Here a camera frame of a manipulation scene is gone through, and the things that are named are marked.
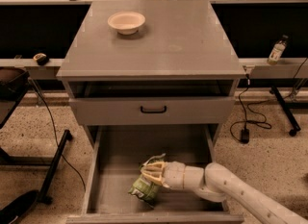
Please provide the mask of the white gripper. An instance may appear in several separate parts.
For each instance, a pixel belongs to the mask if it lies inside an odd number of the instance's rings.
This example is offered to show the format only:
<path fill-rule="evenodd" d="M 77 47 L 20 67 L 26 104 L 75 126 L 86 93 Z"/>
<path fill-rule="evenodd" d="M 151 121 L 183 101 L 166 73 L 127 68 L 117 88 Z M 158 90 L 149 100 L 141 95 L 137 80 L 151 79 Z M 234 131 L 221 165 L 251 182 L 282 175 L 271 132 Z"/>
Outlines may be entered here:
<path fill-rule="evenodd" d="M 147 180 L 156 185 L 171 189 L 183 189 L 185 167 L 181 162 L 152 162 L 145 165 L 141 172 Z"/>

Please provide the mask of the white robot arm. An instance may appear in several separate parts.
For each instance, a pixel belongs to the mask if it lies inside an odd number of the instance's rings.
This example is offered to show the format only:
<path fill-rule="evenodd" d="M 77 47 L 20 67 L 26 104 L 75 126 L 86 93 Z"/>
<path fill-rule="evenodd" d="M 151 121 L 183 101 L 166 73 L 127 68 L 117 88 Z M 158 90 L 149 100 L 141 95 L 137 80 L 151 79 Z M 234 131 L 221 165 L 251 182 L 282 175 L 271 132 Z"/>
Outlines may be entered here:
<path fill-rule="evenodd" d="M 141 174 L 156 185 L 190 190 L 212 202 L 222 202 L 230 196 L 262 224 L 308 224 L 305 218 L 248 185 L 217 162 L 205 168 L 181 162 L 153 162 L 145 165 Z"/>

